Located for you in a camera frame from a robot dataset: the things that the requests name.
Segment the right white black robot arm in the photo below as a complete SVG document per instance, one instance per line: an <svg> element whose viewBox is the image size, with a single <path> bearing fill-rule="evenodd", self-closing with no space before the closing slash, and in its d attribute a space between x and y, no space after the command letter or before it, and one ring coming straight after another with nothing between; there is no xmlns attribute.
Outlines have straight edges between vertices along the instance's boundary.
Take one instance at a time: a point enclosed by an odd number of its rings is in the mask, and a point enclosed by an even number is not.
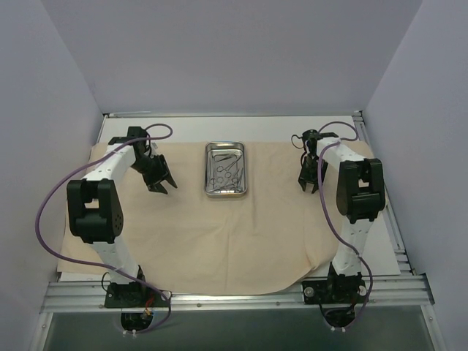
<svg viewBox="0 0 468 351"><path fill-rule="evenodd" d="M339 302L351 293L351 285L343 276L361 274L362 253L370 228L385 208L382 162L353 151L333 132L310 129L302 134L301 140L303 155L298 183L303 191L312 186L312 193L319 193L328 224L331 218L323 194L325 174L330 167L338 172L336 207L343 222L339 233L332 230L339 246L329 269L337 276L324 286L327 297Z"/></svg>

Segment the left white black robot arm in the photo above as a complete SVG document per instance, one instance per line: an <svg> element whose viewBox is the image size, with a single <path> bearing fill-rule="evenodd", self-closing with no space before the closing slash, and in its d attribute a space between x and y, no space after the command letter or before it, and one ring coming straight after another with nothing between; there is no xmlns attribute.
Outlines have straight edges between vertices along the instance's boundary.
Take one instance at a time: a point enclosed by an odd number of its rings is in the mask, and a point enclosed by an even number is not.
<svg viewBox="0 0 468 351"><path fill-rule="evenodd" d="M165 157L156 152L148 128L129 127L123 137L113 137L104 156L93 162L93 170L80 180L67 184L69 229L98 254L101 266L110 281L123 285L121 298L130 306L142 305L148 296L147 287L139 283L140 266L124 242L124 214L117 186L132 169L143 178L150 192L166 195L167 182L177 187Z"/></svg>

